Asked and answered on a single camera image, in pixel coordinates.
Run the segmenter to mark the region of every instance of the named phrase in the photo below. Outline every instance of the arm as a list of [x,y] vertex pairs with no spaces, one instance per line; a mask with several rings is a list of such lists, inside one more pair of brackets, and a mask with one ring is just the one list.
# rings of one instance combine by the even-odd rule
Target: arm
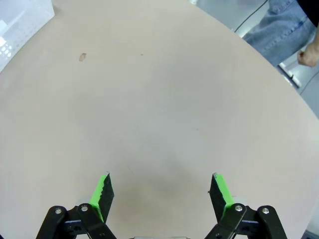
[[300,51],[298,53],[298,62],[301,65],[314,67],[319,61],[319,30],[317,28],[315,39],[310,43],[305,52]]

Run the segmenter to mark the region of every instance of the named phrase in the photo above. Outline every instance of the stain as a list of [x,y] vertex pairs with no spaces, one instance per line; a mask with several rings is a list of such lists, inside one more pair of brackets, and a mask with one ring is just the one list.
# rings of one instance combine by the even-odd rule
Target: stain
[[79,57],[79,61],[84,61],[85,57],[86,57],[86,53],[82,53]]
[[135,174],[133,173],[133,171],[131,170],[131,168],[128,166],[129,171],[135,176]]

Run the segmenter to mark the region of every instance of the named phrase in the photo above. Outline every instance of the black cable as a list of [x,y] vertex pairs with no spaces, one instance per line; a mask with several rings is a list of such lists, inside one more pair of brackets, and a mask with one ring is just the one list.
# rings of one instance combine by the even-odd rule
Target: black cable
[[301,91],[300,95],[305,91],[306,87],[309,85],[310,81],[312,81],[314,79],[314,77],[316,77],[319,74],[319,71],[317,73],[314,74],[314,76],[311,77],[311,79],[307,82],[307,84],[305,85],[303,91]]
[[260,5],[259,8],[257,8],[252,14],[250,14],[239,26],[238,28],[236,28],[236,30],[234,32],[236,32],[252,15],[254,15],[259,9],[261,9],[263,7],[263,5],[266,4],[266,2],[268,2],[268,0],[266,0],[263,4]]

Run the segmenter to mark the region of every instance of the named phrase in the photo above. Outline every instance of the green gripper pad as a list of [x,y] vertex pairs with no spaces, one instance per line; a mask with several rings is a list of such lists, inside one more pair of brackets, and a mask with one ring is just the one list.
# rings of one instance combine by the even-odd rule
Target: green gripper pad
[[213,203],[217,222],[219,222],[226,213],[226,210],[234,204],[234,200],[228,191],[223,175],[213,174],[209,195]]
[[91,197],[90,204],[98,212],[104,223],[108,217],[113,198],[114,192],[110,174],[102,175]]

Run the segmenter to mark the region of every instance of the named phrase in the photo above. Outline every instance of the hand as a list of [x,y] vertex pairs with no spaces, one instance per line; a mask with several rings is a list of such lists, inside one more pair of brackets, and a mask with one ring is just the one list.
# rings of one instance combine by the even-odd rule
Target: hand
[[319,49],[314,43],[310,43],[305,52],[300,51],[297,56],[298,63],[304,66],[315,67],[319,60]]

